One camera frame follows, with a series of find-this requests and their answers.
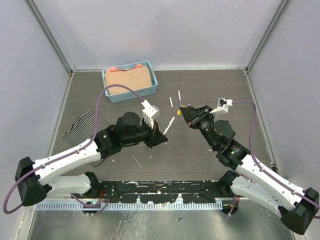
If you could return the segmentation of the white pen yellow end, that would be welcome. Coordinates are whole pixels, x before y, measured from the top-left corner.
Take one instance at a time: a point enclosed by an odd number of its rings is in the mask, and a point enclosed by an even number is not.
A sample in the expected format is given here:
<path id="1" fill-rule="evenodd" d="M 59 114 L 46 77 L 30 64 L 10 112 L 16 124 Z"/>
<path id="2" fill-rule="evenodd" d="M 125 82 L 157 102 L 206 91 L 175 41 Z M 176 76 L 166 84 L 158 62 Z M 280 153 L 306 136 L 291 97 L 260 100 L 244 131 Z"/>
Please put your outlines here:
<path id="1" fill-rule="evenodd" d="M 176 116 L 173 116 L 173 117 L 171 118 L 171 120 L 169 121 L 167 127 L 165 128 L 165 130 L 164 130 L 164 132 L 163 132 L 163 135 L 164 135 L 164 136 L 167 134 L 168 130 L 169 130 L 170 127 L 172 126 L 175 118 L 176 118 Z"/>

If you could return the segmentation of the white pen blue end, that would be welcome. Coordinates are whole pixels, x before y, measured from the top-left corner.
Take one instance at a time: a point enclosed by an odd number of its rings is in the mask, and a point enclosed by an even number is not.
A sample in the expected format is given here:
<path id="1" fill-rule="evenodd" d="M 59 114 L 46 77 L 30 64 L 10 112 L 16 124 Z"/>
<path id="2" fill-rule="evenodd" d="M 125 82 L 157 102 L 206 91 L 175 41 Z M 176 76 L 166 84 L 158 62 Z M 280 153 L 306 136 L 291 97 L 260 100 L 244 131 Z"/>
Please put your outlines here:
<path id="1" fill-rule="evenodd" d="M 179 89 L 177 90 L 177 94 L 178 94 L 179 106 L 181 107 L 182 106 L 182 98 L 181 98 L 181 92 Z"/>

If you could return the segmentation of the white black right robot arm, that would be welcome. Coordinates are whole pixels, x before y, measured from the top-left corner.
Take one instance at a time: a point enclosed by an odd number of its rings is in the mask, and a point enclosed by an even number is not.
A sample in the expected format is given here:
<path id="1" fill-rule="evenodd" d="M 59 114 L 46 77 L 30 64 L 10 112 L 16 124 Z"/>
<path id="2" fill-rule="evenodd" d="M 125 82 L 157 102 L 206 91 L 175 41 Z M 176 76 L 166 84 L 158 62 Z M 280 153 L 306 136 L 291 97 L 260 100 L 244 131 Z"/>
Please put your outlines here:
<path id="1" fill-rule="evenodd" d="M 296 234 L 304 235 L 320 208 L 319 193 L 286 180 L 259 161 L 237 142 L 227 120 L 215 120 L 221 107 L 181 106 L 179 111 L 189 128 L 199 130 L 220 163 L 230 170 L 222 177 L 220 192 L 248 198 L 269 209 Z"/>

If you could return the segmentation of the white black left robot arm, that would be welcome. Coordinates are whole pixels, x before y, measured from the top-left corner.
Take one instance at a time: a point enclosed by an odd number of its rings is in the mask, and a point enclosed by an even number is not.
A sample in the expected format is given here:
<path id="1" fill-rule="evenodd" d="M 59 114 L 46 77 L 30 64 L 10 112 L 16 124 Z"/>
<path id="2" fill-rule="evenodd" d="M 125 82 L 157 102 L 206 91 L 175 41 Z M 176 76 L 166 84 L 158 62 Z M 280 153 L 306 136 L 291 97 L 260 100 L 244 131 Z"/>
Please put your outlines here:
<path id="1" fill-rule="evenodd" d="M 166 143 L 158 123 L 150 117 L 140 118 L 126 112 L 116 124 L 102 129 L 90 139 L 56 155 L 32 161 L 25 157 L 18 162 L 15 181 L 24 207 L 36 205 L 47 196 L 78 194 L 95 198 L 100 194 L 100 182 L 92 172 L 65 176 L 82 165 L 104 160 L 122 148 L 145 143 L 149 148 Z"/>

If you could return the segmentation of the white pen black tip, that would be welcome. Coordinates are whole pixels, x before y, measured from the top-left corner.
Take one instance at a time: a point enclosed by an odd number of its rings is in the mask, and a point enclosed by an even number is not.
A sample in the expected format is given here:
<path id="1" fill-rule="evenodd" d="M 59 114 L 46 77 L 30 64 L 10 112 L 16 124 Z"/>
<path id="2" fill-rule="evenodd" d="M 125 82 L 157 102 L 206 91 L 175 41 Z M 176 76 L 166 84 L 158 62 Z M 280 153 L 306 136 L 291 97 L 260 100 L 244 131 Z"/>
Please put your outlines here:
<path id="1" fill-rule="evenodd" d="M 173 101 L 172 101 L 171 96 L 169 96 L 169 102 L 170 102 L 171 109 L 174 109 L 174 105 L 173 105 Z"/>

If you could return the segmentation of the blue plastic basket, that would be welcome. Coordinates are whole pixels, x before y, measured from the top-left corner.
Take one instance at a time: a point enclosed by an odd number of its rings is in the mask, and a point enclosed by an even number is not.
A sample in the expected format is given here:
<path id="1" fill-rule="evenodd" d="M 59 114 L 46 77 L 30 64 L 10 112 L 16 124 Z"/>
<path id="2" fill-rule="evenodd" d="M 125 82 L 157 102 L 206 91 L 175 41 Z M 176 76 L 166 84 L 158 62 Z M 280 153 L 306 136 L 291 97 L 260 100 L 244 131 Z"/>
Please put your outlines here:
<path id="1" fill-rule="evenodd" d="M 158 81 L 152 64 L 148 60 L 103 69 L 101 75 L 104 87 L 114 84 L 123 85 L 141 97 L 154 95 L 157 92 Z M 111 103 L 137 97 L 129 90 L 118 86 L 107 89 L 105 95 Z"/>

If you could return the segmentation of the peach folded cloth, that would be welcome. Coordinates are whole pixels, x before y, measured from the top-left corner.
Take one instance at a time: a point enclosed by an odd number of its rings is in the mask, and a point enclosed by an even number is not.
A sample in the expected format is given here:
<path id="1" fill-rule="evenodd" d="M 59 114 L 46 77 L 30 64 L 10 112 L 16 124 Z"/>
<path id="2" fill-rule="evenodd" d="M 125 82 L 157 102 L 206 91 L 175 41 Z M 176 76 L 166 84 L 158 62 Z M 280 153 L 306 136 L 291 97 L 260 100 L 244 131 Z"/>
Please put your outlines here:
<path id="1" fill-rule="evenodd" d="M 106 86 L 118 84 L 136 91 L 153 85 L 148 67 L 140 63 L 129 68 L 110 67 L 103 76 Z"/>

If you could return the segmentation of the black white striped cloth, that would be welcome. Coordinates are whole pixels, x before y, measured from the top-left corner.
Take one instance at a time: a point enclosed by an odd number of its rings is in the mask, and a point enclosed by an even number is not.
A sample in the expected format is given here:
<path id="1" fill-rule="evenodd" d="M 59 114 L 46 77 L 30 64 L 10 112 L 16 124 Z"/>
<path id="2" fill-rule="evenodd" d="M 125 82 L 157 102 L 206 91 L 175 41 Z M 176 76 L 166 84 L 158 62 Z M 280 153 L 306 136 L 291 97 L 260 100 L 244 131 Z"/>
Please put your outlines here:
<path id="1" fill-rule="evenodd" d="M 79 145 L 87 139 L 90 139 L 95 130 L 95 110 L 90 110 L 78 117 L 71 128 L 62 136 L 73 147 Z M 97 115 L 97 132 L 106 129 L 110 124 L 99 114 Z M 92 167 L 98 166 L 104 159 L 90 162 Z"/>

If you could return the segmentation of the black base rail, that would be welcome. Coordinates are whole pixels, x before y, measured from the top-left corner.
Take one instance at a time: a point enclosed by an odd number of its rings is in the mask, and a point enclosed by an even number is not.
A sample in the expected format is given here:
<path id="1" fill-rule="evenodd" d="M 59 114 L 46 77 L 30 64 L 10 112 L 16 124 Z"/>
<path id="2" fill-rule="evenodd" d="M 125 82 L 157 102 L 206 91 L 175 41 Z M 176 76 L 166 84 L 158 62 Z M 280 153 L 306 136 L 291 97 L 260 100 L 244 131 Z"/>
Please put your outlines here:
<path id="1" fill-rule="evenodd" d="M 217 198 L 233 198 L 230 188 L 214 180 L 103 181 L 103 196 L 111 203 L 183 204 L 215 203 Z"/>

